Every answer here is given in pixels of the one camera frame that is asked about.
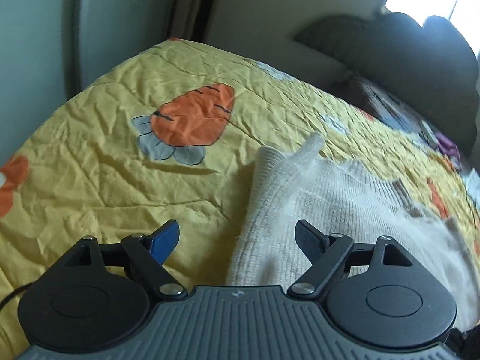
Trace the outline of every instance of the headboard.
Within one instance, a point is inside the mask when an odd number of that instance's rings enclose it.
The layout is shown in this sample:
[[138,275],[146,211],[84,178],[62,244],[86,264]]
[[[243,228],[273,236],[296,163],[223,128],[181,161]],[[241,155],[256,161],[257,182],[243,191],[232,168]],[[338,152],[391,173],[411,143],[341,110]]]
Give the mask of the headboard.
[[374,21],[330,16],[295,40],[381,85],[470,154],[477,136],[479,66],[466,40],[444,17],[428,17],[421,27],[403,13]]

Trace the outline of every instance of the purple cloth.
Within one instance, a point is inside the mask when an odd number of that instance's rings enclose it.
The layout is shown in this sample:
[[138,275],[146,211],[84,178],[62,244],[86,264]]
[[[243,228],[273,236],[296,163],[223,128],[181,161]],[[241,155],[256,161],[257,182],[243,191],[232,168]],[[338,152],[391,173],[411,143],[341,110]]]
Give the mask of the purple cloth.
[[440,153],[445,154],[448,158],[454,157],[458,160],[458,163],[460,163],[460,152],[458,151],[457,145],[441,132],[435,132],[435,137],[438,139],[438,150]]

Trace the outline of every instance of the bed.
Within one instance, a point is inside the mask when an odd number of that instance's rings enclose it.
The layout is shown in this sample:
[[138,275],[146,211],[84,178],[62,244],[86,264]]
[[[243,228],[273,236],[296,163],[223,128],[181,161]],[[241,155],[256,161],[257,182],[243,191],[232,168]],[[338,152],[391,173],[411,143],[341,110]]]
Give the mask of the bed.
[[[478,214],[448,161],[343,100],[208,45],[170,39],[59,108],[2,168],[0,297],[36,280],[84,235],[101,243],[181,227],[166,268],[183,285],[221,285],[248,203],[259,147],[360,160],[400,178],[417,202],[455,216],[480,267]],[[28,342],[18,299],[0,313],[0,354]]]

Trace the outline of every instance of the ribbed gray panel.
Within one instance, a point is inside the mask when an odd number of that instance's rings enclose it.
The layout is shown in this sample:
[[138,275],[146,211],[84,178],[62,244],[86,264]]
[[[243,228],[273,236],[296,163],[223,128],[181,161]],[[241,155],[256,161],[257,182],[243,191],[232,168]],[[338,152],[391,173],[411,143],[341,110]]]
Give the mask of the ribbed gray panel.
[[113,349],[70,355],[31,347],[21,360],[452,360],[447,349],[386,354],[350,342],[311,302],[279,286],[198,287],[186,300],[160,304],[135,337]]

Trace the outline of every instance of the black cable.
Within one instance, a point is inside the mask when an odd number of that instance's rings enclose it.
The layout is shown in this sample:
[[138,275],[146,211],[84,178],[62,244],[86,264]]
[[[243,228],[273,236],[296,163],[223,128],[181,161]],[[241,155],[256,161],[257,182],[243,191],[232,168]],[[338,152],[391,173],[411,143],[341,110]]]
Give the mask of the black cable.
[[18,294],[21,294],[25,290],[27,290],[28,287],[30,287],[32,283],[25,284],[24,286],[18,287],[15,290],[13,290],[11,293],[9,293],[1,302],[0,302],[0,311],[7,305],[8,302],[10,302],[13,298],[15,298]]

